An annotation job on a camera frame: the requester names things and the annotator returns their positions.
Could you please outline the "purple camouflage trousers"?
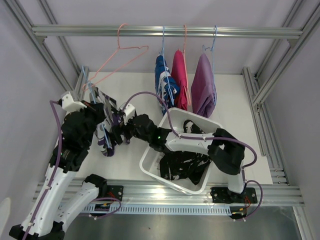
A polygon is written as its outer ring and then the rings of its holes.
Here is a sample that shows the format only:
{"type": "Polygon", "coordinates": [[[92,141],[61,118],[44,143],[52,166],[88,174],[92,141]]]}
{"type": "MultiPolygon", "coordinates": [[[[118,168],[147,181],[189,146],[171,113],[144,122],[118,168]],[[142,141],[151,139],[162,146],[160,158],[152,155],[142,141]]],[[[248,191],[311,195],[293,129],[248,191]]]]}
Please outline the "purple camouflage trousers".
{"type": "Polygon", "coordinates": [[[95,136],[100,152],[105,157],[115,154],[115,147],[122,143],[129,144],[127,134],[122,129],[122,116],[117,107],[117,101],[99,90],[92,83],[89,84],[89,100],[93,104],[103,104],[104,120],[96,127],[95,136]]]}

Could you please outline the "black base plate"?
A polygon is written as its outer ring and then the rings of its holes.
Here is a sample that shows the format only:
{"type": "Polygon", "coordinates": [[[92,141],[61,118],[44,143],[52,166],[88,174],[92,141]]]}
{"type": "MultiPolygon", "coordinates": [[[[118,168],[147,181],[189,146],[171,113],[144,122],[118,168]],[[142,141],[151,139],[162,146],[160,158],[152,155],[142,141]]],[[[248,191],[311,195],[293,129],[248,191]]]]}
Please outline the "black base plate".
{"type": "Polygon", "coordinates": [[[227,187],[212,187],[210,195],[212,202],[216,204],[244,204],[249,200],[251,204],[257,204],[257,194],[253,187],[245,187],[242,193],[230,191],[227,187]]]}
{"type": "Polygon", "coordinates": [[[123,185],[108,185],[106,189],[102,191],[100,197],[109,197],[116,198],[122,201],[124,195],[124,186],[123,185]]]}

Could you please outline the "blue white patterned trousers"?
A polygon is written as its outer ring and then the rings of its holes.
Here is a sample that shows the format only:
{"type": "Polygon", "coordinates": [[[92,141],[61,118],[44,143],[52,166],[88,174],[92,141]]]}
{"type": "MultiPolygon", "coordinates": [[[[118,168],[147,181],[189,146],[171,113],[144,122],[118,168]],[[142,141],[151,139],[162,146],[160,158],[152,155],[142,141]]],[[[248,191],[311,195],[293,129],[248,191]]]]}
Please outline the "blue white patterned trousers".
{"type": "Polygon", "coordinates": [[[168,66],[166,67],[168,72],[168,78],[170,81],[170,86],[172,89],[173,99],[174,99],[174,106],[172,106],[170,96],[169,96],[169,90],[168,90],[168,83],[165,75],[165,69],[163,64],[163,58],[162,55],[158,55],[155,60],[155,93],[159,98],[162,99],[162,101],[166,104],[167,108],[173,108],[175,107],[175,99],[178,95],[180,88],[177,86],[176,81],[172,78],[170,69],[168,66]]]}

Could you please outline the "right aluminium frame post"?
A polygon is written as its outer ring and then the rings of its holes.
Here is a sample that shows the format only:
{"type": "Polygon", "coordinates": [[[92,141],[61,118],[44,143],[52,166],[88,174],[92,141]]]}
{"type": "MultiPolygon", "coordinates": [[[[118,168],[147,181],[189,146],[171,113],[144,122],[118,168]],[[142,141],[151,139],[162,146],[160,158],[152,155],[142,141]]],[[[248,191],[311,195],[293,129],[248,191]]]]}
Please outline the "right aluminium frame post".
{"type": "Polygon", "coordinates": [[[267,158],[273,184],[286,186],[290,183],[285,171],[285,158],[266,100],[320,26],[320,2],[316,0],[311,4],[309,0],[296,0],[282,26],[297,27],[302,33],[297,39],[275,39],[258,70],[252,73],[245,66],[242,76],[260,153],[267,158]]]}

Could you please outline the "aluminium hanging rail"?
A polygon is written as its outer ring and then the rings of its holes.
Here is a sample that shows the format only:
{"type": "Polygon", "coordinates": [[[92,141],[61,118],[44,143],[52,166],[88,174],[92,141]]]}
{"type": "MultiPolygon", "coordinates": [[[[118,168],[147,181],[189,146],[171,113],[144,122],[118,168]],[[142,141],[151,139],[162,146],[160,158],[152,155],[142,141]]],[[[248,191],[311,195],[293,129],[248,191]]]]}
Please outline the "aluminium hanging rail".
{"type": "Polygon", "coordinates": [[[205,27],[143,25],[34,25],[38,37],[190,37],[297,40],[303,31],[292,27],[205,27]]]}

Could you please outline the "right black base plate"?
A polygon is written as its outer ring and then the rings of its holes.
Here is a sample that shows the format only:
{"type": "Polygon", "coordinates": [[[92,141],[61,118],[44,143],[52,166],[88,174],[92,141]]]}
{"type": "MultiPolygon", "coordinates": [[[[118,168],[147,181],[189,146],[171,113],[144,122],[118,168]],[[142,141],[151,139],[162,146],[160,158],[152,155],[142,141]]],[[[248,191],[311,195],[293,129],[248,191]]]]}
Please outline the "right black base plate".
{"type": "Polygon", "coordinates": [[[244,204],[249,200],[251,204],[257,204],[257,194],[253,187],[245,187],[242,193],[230,191],[227,187],[212,187],[210,195],[212,202],[216,204],[244,204]]]}

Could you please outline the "black white patterned trousers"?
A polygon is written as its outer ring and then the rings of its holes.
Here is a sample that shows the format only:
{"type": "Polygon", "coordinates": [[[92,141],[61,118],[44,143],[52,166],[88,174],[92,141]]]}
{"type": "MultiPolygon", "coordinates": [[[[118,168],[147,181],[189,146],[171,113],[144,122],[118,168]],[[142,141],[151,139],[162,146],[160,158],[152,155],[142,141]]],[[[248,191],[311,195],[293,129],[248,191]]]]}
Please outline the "black white patterned trousers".
{"type": "Polygon", "coordinates": [[[159,162],[160,176],[169,181],[189,179],[197,185],[211,163],[209,156],[201,153],[171,151],[166,146],[160,146],[158,151],[164,153],[159,162]]]}

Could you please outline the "left aluminium frame post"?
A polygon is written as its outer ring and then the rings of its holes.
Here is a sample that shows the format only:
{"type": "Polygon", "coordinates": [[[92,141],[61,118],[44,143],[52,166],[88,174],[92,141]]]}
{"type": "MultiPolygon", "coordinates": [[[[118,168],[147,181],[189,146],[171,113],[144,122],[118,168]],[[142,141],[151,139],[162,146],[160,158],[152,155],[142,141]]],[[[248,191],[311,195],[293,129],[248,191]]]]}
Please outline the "left aluminium frame post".
{"type": "Polygon", "coordinates": [[[38,51],[41,58],[44,60],[50,71],[53,73],[57,81],[60,83],[62,88],[66,91],[74,91],[79,99],[83,100],[85,93],[81,90],[81,84],[85,83],[86,77],[89,74],[89,68],[87,66],[81,68],[78,65],[76,58],[63,36],[58,36],[57,41],[59,42],[68,62],[70,63],[72,70],[74,70],[77,79],[75,86],[73,87],[71,83],[67,81],[67,77],[63,73],[62,68],[58,64],[56,58],[50,51],[49,47],[45,43],[46,36],[37,36],[36,32],[33,31],[35,27],[33,21],[25,11],[23,5],[19,0],[5,0],[5,7],[8,8],[9,13],[17,21],[20,28],[26,34],[30,42],[33,44],[35,49],[38,51]]]}

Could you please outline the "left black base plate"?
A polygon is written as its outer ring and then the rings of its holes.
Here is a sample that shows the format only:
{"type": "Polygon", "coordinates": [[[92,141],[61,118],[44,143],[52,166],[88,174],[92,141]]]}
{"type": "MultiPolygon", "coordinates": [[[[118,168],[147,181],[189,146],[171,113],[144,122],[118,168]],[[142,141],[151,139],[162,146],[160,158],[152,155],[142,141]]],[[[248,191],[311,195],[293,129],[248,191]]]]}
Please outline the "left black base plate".
{"type": "Polygon", "coordinates": [[[102,191],[100,197],[109,197],[116,198],[122,201],[124,195],[124,186],[123,185],[108,185],[106,189],[102,191]]]}

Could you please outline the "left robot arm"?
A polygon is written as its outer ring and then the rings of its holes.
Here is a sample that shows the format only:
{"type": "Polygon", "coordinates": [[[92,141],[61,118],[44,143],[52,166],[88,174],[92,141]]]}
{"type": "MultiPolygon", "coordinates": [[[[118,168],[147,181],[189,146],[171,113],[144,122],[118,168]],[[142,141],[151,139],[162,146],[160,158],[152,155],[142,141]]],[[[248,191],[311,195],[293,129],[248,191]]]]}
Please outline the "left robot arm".
{"type": "Polygon", "coordinates": [[[104,105],[81,101],[81,109],[67,114],[58,125],[58,145],[52,152],[44,185],[26,219],[11,227],[16,240],[62,240],[73,220],[93,200],[107,197],[107,180],[89,175],[65,203],[62,198],[89,153],[97,125],[105,119],[104,105]]]}

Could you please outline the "front aluminium rail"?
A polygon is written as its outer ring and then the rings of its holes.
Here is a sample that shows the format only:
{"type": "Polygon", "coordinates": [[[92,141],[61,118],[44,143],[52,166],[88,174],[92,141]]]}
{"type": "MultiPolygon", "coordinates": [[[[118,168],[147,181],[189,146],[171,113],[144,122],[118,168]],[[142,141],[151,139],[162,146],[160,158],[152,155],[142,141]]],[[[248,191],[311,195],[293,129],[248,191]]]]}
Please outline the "front aluminium rail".
{"type": "MultiPolygon", "coordinates": [[[[208,183],[199,194],[186,195],[156,181],[108,180],[111,186],[123,186],[122,202],[135,205],[194,205],[213,203],[211,188],[218,184],[208,183]]],[[[297,186],[263,185],[262,206],[303,207],[305,201],[297,186]]]]}

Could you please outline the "white plastic basket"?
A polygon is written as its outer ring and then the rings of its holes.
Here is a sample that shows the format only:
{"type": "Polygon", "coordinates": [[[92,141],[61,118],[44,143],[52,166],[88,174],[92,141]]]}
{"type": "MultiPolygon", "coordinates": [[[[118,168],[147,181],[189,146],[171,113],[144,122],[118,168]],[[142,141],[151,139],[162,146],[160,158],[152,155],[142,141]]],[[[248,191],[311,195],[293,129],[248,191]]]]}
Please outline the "white plastic basket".
{"type": "MultiPolygon", "coordinates": [[[[169,129],[170,124],[172,124],[175,131],[182,133],[184,131],[183,126],[186,120],[191,120],[206,134],[214,133],[218,128],[223,127],[216,121],[175,107],[169,109],[169,115],[171,121],[168,120],[168,115],[165,114],[158,125],[159,127],[169,129]]],[[[197,195],[205,190],[211,171],[215,168],[213,163],[210,163],[204,169],[199,183],[193,184],[188,178],[179,180],[166,180],[162,178],[160,174],[160,160],[163,156],[163,153],[155,151],[148,146],[140,159],[140,169],[143,173],[163,184],[164,186],[186,195],[197,195]]]]}

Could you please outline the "magenta trousers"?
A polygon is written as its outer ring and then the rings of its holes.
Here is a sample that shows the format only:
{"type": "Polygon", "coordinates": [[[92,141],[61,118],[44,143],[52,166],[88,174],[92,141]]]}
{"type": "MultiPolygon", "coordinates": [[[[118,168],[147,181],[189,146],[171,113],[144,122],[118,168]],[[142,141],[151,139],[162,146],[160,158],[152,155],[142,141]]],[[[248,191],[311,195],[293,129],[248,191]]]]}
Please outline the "magenta trousers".
{"type": "Polygon", "coordinates": [[[173,57],[171,76],[179,87],[179,93],[175,97],[174,101],[175,106],[187,111],[188,105],[191,104],[191,97],[189,92],[186,62],[183,52],[179,49],[175,52],[173,57]]]}

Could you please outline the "aluminium frame post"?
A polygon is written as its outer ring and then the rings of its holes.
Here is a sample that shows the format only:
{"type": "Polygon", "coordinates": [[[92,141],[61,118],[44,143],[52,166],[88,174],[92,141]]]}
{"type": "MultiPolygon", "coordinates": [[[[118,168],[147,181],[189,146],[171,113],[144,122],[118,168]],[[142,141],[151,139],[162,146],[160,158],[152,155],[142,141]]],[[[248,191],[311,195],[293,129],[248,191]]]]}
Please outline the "aluminium frame post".
{"type": "Polygon", "coordinates": [[[9,13],[17,21],[20,28],[26,34],[30,42],[33,44],[35,49],[38,51],[41,58],[44,60],[50,71],[53,73],[57,81],[60,83],[62,88],[66,91],[74,91],[79,99],[83,100],[85,93],[81,90],[81,84],[85,83],[86,77],[89,74],[89,68],[87,66],[81,68],[78,65],[76,58],[63,36],[58,36],[57,41],[59,42],[68,62],[70,63],[72,70],[74,70],[77,79],[75,86],[73,87],[71,83],[67,81],[67,77],[63,73],[62,68],[58,64],[56,58],[50,51],[49,47],[45,43],[46,36],[37,36],[36,32],[33,31],[35,27],[33,21],[25,11],[23,5],[19,0],[5,0],[5,7],[8,8],[9,13]]]}
{"type": "Polygon", "coordinates": [[[290,183],[285,171],[285,158],[266,100],[320,26],[320,2],[316,0],[311,4],[309,0],[296,0],[282,26],[297,27],[302,33],[297,39],[275,39],[258,70],[252,73],[245,66],[242,76],[260,153],[267,158],[273,184],[286,186],[290,183]]]}

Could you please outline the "lilac purple trousers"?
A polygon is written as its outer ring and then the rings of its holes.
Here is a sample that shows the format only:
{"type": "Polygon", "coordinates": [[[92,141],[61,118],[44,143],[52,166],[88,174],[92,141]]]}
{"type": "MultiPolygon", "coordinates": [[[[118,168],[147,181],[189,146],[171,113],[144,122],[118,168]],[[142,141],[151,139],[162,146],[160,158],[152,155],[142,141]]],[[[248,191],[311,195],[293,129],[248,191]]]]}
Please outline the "lilac purple trousers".
{"type": "Polygon", "coordinates": [[[192,112],[209,118],[217,104],[217,90],[209,58],[205,53],[199,57],[191,85],[192,112]]]}

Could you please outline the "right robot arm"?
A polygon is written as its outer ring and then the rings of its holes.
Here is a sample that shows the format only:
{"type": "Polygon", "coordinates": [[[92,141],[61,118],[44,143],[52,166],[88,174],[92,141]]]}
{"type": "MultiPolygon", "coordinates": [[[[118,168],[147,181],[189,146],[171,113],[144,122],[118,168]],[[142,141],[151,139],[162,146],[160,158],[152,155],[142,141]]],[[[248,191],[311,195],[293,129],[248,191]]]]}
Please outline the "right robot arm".
{"type": "Polygon", "coordinates": [[[160,153],[186,151],[209,156],[216,167],[228,176],[228,198],[240,202],[246,196],[242,164],[247,145],[223,128],[210,133],[177,132],[172,121],[180,120],[180,116],[172,116],[173,113],[174,110],[167,111],[161,120],[161,124],[168,121],[169,128],[155,125],[147,114],[128,116],[121,113],[121,122],[112,128],[116,142],[121,144],[122,136],[128,140],[135,137],[160,153]]]}

